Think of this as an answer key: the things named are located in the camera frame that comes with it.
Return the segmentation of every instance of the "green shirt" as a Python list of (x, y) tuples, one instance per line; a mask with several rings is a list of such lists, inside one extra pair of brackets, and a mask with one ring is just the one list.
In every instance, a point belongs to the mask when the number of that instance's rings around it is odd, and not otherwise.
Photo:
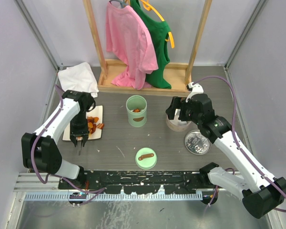
[(171, 31), (166, 21), (157, 22), (145, 14), (140, 6), (139, 0), (130, 0), (130, 6), (140, 16), (146, 25), (157, 57), (158, 69), (151, 74), (146, 74), (145, 81), (157, 88), (171, 89), (172, 86), (163, 78), (165, 66), (170, 62), (167, 52), (168, 32)]

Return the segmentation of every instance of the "yellow hanger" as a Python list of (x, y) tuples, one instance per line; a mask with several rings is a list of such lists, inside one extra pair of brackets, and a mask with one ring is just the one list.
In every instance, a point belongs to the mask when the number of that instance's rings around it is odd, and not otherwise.
[(152, 8), (150, 8), (149, 6), (147, 6), (145, 3), (143, 3), (143, 6), (144, 8), (147, 10), (147, 11), (151, 11)]
[[(146, 1), (143, 1), (143, 0), (139, 0), (143, 3), (143, 6), (145, 9), (147, 9), (148, 11), (150, 10), (153, 10), (157, 15), (158, 17), (160, 18), (161, 21), (165, 21), (164, 18), (161, 16), (161, 14), (151, 5), (149, 4), (149, 0)], [(175, 47), (175, 43), (174, 43), (174, 38), (173, 38), (173, 35), (172, 35), (172, 32), (168, 32), (168, 36), (169, 36), (169, 40), (168, 39), (165, 39), (166, 42), (171, 42), (171, 47), (172, 49)]]

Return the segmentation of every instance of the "white tray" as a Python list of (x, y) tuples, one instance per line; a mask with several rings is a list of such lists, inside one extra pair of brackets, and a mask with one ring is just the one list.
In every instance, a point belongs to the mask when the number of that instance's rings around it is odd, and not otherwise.
[[(99, 121), (96, 123), (96, 125), (99, 123), (102, 123), (103, 122), (103, 106), (96, 106), (92, 111), (87, 112), (86, 117), (98, 117)], [(101, 137), (102, 137), (102, 130), (99, 128), (96, 128), (95, 132), (88, 138), (88, 140), (100, 139)], [(70, 140), (70, 123), (67, 125), (66, 129), (63, 132), (62, 140), (71, 141)]]

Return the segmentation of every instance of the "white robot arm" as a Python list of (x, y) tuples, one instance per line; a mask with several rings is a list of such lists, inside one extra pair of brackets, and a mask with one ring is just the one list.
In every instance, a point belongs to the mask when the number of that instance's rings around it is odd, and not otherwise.
[(77, 146), (77, 138), (81, 137), (84, 146), (89, 137), (86, 112), (94, 108), (95, 100), (90, 93), (67, 90), (48, 120), (33, 134), (25, 133), (21, 138), (23, 165), (33, 169), (35, 164), (40, 172), (77, 179), (82, 183), (85, 180), (83, 168), (65, 161), (57, 142), (70, 123), (71, 141)]
[(225, 118), (215, 115), (212, 101), (203, 93), (199, 84), (190, 83), (187, 89), (191, 91), (187, 98), (173, 97), (170, 107), (166, 110), (168, 118), (173, 119), (175, 110), (180, 109), (179, 119), (197, 124), (201, 134), (222, 150), (243, 176), (243, 179), (239, 178), (226, 172), (219, 165), (210, 163), (199, 170), (200, 180), (231, 192), (242, 200), (252, 216), (261, 218), (284, 201), (283, 195), (269, 181), (286, 193), (286, 180), (283, 177), (276, 178), (265, 169), (237, 134), (233, 136), (230, 123)]

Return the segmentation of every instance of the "cup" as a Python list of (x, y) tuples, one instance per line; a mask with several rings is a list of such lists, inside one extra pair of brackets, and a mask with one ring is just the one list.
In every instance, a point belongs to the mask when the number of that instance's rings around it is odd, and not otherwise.
[[(126, 109), (130, 125), (140, 127), (146, 123), (147, 102), (142, 96), (133, 95), (129, 97), (126, 101)], [(140, 112), (133, 112), (135, 109), (139, 109)]]

